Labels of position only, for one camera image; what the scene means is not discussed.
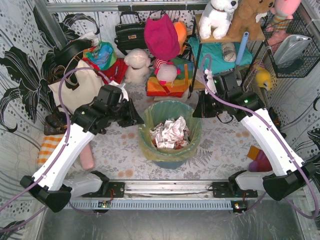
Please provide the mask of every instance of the brown teddy bear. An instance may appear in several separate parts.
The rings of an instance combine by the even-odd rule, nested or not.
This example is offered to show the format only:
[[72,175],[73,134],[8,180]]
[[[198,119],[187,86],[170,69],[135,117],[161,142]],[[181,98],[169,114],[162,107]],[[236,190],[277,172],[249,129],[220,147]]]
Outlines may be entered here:
[[249,40],[255,40],[260,29],[260,18],[274,6],[275,0],[242,0],[233,14],[228,31],[231,38],[235,38],[242,27],[249,31]]

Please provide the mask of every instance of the pink hat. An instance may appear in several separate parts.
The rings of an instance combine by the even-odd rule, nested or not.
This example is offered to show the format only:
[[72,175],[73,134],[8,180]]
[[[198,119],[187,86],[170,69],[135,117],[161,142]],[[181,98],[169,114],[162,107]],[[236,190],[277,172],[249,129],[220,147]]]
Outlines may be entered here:
[[167,14],[159,20],[146,20],[144,40],[150,53],[157,59],[168,61],[180,52],[177,31]]

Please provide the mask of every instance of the black wire basket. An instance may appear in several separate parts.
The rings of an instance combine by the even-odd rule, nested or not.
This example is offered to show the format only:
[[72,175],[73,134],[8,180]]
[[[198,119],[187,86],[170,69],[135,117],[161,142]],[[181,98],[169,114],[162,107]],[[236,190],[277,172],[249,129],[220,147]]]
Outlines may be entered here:
[[[270,46],[268,54],[278,79],[282,78],[304,78],[317,65],[320,60],[320,50],[314,41],[313,36],[306,28],[306,24],[299,14],[293,14],[292,20],[284,20],[273,24],[273,15],[270,13],[261,20],[261,27],[265,36],[264,44]],[[276,64],[274,53],[288,35],[303,35],[310,37],[311,41],[303,52],[295,59]]]

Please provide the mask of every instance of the plastic bin liner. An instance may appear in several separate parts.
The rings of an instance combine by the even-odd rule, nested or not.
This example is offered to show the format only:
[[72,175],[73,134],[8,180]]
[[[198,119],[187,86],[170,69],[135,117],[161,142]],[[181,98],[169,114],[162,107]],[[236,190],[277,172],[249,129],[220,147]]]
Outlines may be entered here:
[[[179,101],[160,101],[149,106],[141,116],[144,124],[138,129],[139,146],[145,158],[156,162],[180,162],[194,156],[201,139],[202,128],[201,120],[192,117],[193,112],[192,107]],[[184,117],[190,130],[190,144],[179,150],[156,148],[151,140],[150,129],[167,119],[177,120],[180,116]]]

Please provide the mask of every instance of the teal cloth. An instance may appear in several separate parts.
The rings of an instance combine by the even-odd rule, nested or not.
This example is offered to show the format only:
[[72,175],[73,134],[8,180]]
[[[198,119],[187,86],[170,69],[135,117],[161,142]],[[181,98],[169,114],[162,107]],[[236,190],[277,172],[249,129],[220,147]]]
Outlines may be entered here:
[[[194,57],[196,58],[198,55],[199,41],[194,37],[190,37],[188,42],[192,48]],[[235,42],[234,46],[235,46],[236,52],[238,52],[240,43]],[[212,74],[218,74],[223,71],[232,69],[236,65],[235,62],[227,62],[224,60],[222,50],[221,50],[221,44],[219,42],[203,43],[201,48],[200,58],[199,58],[199,65],[198,65],[199,69],[201,68],[202,60],[206,54],[210,54],[212,56],[212,64],[211,64]],[[242,60],[240,62],[240,66],[250,64],[252,62],[252,59],[253,59],[253,54],[250,53],[247,48],[245,48]],[[208,67],[209,67],[209,59],[207,58],[204,62],[204,69],[208,69]]]

